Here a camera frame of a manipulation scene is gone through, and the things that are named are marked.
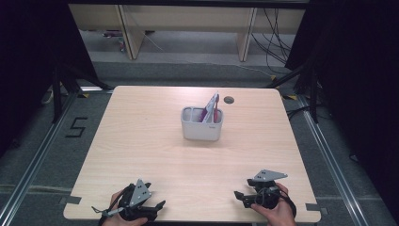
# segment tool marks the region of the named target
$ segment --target wooden table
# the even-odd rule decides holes
[[[220,94],[224,112],[218,141],[183,138],[181,111],[205,106]],[[233,104],[223,99],[231,96]],[[113,193],[141,178],[152,183],[147,206],[166,200],[157,221],[265,222],[235,199],[262,169],[287,173],[277,180],[296,204],[297,222],[317,222],[320,212],[279,93],[274,89],[117,87],[77,178],[69,219],[99,218]]]

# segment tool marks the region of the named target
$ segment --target plastic container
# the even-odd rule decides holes
[[[203,107],[187,106],[182,110],[183,137],[199,140],[219,140],[223,124],[223,111],[217,110],[214,122],[214,112],[207,122],[201,122],[200,115]]]

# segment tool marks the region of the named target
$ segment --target printed number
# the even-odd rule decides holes
[[[77,137],[81,137],[82,134],[83,134],[83,131],[85,131],[86,127],[74,126],[74,125],[76,124],[76,122],[77,122],[78,120],[87,120],[87,119],[88,119],[88,117],[76,117],[76,118],[73,120],[73,124],[71,125],[71,128],[70,128],[70,129],[80,130],[79,135],[66,135],[65,137],[67,137],[67,138],[77,138]]]

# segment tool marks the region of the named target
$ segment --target black tape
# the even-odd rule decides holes
[[[320,206],[318,204],[313,204],[313,203],[305,203],[306,204],[306,210],[308,211],[320,211]]]
[[[296,101],[297,97],[296,95],[281,95],[282,100],[293,100]]]
[[[82,134],[83,134],[83,131],[85,131],[85,129],[86,129],[86,127],[84,127],[84,126],[75,126],[75,124],[76,124],[76,122],[79,120],[87,120],[88,119],[88,117],[76,117],[74,120],[73,120],[73,123],[72,123],[72,125],[71,125],[71,130],[73,129],[73,130],[80,130],[80,133],[79,133],[79,135],[66,135],[65,137],[66,138],[80,138],[81,136],[82,136]]]
[[[62,197],[62,199],[59,201],[60,204],[79,204],[80,201],[82,200],[81,197],[74,197],[74,196],[69,196],[69,197]]]

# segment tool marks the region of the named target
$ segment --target hand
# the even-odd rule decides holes
[[[282,191],[281,195],[287,197],[288,189],[280,183],[276,183]],[[259,214],[265,216],[268,220],[268,226],[295,226],[293,210],[290,205],[282,198],[279,198],[279,203],[274,209],[266,209],[259,204],[252,204],[250,206]]]
[[[117,192],[115,194],[112,195],[111,198],[111,203],[118,197],[118,195],[121,193]],[[117,209],[117,204],[115,204],[114,206],[112,206],[112,209]],[[107,218],[103,224],[103,226],[141,226],[145,223],[147,223],[148,219],[147,218],[137,218],[133,221],[126,221],[124,220],[120,214],[116,214],[111,218]]]

